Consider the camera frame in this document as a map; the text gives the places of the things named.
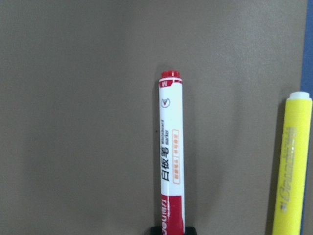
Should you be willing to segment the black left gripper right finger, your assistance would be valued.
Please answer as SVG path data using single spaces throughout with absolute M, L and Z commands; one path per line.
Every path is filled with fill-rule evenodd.
M 185 235 L 197 235 L 197 230 L 195 227 L 185 227 Z

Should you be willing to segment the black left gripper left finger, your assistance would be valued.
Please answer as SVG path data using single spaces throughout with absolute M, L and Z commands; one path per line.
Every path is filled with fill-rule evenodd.
M 160 226 L 153 226 L 150 228 L 149 235 L 160 235 Z

